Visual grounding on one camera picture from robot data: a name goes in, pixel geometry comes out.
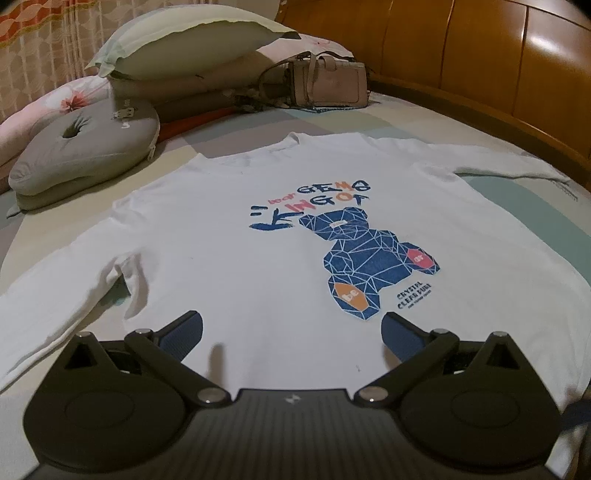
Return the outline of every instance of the pillowcase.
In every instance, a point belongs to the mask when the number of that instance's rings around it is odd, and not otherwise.
[[[8,175],[17,160],[18,157],[14,157],[13,159],[7,161],[4,165],[0,165],[0,195],[10,190],[10,185],[8,184]]]
[[[171,102],[198,93],[226,90],[253,85],[260,74],[271,65],[304,51],[314,54],[326,50],[343,57],[353,54],[332,40],[300,34],[300,39],[279,38],[240,58],[220,65],[201,77],[196,75],[164,80],[125,80],[109,78],[113,94],[125,98],[145,98],[154,105]],[[265,83],[282,83],[283,69],[270,70]]]
[[[99,76],[153,80],[201,74],[280,37],[299,38],[284,25],[226,5],[175,5],[119,27],[87,68]]]
[[[46,93],[0,124],[0,166],[16,161],[29,142],[56,118],[111,95],[107,79],[97,76],[72,80]]]

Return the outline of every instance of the white pillow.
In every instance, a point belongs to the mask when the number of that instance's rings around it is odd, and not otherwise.
[[[291,28],[226,5],[160,8],[118,28],[87,68],[135,80],[201,74],[280,37]]]

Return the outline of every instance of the curtain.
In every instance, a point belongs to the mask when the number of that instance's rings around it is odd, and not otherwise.
[[[0,15],[0,122],[71,80],[127,21],[170,5],[217,0],[24,0]]]

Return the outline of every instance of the t-shirt sleeve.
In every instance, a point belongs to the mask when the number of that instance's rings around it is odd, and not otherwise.
[[[569,180],[545,161],[529,155],[502,153],[475,145],[428,144],[396,138],[380,138],[375,144],[381,150],[402,151],[411,161],[432,164],[454,173]]]
[[[139,239],[111,215],[8,287],[0,296],[0,391],[64,341],[121,274],[134,276]]]

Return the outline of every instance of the wooden headboard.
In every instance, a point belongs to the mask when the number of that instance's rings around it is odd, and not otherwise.
[[[591,20],[567,0],[281,0],[371,89],[503,138],[591,191]]]

